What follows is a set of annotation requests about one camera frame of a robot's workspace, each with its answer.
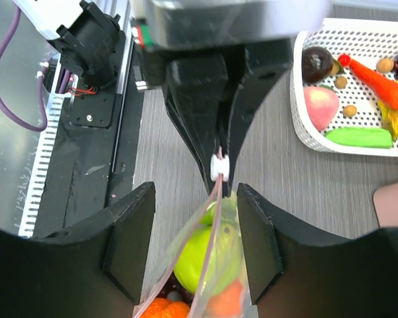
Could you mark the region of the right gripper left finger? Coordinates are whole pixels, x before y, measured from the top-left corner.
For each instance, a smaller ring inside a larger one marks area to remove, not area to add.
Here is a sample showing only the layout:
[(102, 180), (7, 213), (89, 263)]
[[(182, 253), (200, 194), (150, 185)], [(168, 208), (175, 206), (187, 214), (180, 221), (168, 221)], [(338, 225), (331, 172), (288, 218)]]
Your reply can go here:
[(0, 230), (0, 317), (131, 317), (139, 304), (155, 185), (45, 238)]

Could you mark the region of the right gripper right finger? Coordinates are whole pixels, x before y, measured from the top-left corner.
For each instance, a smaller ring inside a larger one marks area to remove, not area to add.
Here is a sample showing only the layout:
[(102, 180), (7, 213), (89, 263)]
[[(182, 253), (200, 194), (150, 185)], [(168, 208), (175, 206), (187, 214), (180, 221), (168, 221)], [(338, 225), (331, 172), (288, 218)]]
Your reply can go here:
[(398, 227), (355, 239), (237, 189), (252, 303), (260, 317), (398, 317)]

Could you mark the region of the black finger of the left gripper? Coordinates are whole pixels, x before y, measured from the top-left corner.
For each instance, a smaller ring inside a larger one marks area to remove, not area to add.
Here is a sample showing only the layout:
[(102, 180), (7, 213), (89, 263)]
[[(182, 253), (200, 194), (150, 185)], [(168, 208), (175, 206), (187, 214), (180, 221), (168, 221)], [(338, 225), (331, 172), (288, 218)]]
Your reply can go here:
[(246, 134), (264, 98), (293, 63), (289, 39), (246, 44), (229, 62), (228, 91), (220, 104), (218, 137), (230, 159), (230, 173), (224, 189), (231, 189), (237, 157)]
[(217, 148), (218, 109), (227, 82), (220, 54), (180, 58), (166, 65), (166, 110), (198, 166), (207, 193), (214, 186), (210, 159)]

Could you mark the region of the dark purple grape bunch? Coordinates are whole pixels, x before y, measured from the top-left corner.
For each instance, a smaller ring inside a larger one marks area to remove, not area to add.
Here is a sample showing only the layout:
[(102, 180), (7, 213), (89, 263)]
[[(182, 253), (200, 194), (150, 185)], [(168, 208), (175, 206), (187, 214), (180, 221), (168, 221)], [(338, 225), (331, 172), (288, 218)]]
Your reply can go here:
[(172, 272), (157, 297), (167, 298), (172, 301), (183, 301), (187, 305), (191, 305), (194, 295), (180, 284)]

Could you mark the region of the clear pink zip top bag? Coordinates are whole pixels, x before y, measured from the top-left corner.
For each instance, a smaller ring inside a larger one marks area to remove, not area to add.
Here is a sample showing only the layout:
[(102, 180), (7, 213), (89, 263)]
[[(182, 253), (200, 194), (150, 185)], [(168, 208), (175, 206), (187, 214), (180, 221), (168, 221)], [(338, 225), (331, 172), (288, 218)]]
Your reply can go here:
[(173, 272), (180, 284), (194, 295), (188, 317), (211, 317), (206, 306), (234, 280), (243, 284), (242, 312), (245, 317), (249, 286), (237, 208), (237, 196), (223, 195), (223, 183), (230, 173), (230, 159), (222, 149), (211, 156), (213, 189), (182, 230), (175, 236), (143, 290), (133, 316), (140, 317)]

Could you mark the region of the orange pumpkin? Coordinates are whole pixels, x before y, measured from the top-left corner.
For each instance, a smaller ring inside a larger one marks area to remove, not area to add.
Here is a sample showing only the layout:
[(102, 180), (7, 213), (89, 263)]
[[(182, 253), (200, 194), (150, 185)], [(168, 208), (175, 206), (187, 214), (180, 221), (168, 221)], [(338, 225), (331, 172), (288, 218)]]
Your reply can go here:
[(190, 307), (183, 301), (171, 301), (157, 297), (140, 318), (186, 318), (189, 312)]

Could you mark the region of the orange tangerine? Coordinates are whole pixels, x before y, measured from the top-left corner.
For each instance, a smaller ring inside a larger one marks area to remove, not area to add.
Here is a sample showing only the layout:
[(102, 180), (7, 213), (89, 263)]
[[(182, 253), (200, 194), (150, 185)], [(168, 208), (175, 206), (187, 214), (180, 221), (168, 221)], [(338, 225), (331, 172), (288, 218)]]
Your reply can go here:
[(243, 297), (243, 284), (236, 279), (220, 294), (209, 299), (206, 314), (211, 317), (237, 317), (242, 312)]

